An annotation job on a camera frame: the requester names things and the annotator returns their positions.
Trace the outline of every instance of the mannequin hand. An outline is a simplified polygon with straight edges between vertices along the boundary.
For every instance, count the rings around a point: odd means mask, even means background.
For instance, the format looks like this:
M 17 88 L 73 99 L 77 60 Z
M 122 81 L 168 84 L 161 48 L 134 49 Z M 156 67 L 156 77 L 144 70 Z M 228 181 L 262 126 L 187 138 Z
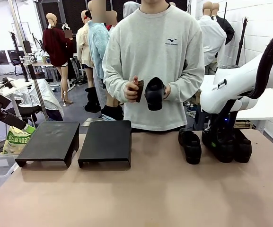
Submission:
M 134 76 L 133 82 L 129 82 L 125 85 L 123 93 L 125 98 L 128 99 L 129 103 L 135 103 L 137 99 L 137 90 L 138 90 L 138 77 Z
M 165 93 L 164 93 L 164 97 L 163 99 L 167 98 L 169 96 L 169 94 L 171 93 L 171 87 L 169 84 L 167 84 L 166 88 L 165 88 Z

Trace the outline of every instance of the blue fleece jacket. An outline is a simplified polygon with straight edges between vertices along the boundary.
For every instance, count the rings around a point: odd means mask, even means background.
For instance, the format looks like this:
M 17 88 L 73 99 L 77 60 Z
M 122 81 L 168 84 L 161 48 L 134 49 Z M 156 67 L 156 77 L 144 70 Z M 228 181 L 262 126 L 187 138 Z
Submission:
M 98 77 L 103 79 L 104 72 L 102 68 L 102 61 L 109 41 L 109 32 L 106 29 L 104 23 L 95 23 L 90 20 L 88 21 L 88 25 L 88 43 L 90 55 Z

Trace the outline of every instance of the man's right hand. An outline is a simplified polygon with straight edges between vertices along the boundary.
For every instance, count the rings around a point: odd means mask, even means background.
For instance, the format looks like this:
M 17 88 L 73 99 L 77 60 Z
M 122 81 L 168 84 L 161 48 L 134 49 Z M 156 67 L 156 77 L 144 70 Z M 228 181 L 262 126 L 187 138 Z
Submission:
M 135 103 L 137 99 L 138 86 L 136 81 L 138 81 L 138 77 L 134 76 L 133 82 L 127 83 L 123 90 L 125 98 L 128 99 L 129 103 Z

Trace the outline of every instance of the red sweater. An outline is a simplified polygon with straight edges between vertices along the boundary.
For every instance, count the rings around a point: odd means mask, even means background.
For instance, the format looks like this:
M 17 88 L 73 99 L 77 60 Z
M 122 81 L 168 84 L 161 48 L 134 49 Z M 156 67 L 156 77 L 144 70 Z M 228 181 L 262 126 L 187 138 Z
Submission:
M 70 39 L 65 38 L 62 30 L 55 27 L 44 30 L 43 43 L 44 49 L 50 55 L 52 65 L 62 66 L 69 60 L 73 44 Z

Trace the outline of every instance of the gray sweatshirt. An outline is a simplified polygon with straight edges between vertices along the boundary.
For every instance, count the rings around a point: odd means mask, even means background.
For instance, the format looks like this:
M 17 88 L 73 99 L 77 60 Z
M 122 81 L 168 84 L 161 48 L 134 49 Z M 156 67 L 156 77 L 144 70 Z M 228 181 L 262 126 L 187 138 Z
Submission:
M 137 9 L 114 28 L 102 67 L 106 88 L 125 103 L 124 120 L 132 127 L 166 131 L 186 125 L 183 102 L 204 77 L 201 29 L 195 18 L 174 6 L 154 15 Z M 128 103 L 123 91 L 135 75 L 144 80 L 143 94 L 140 103 Z M 171 86 L 159 111 L 150 111 L 144 96 L 154 77 Z

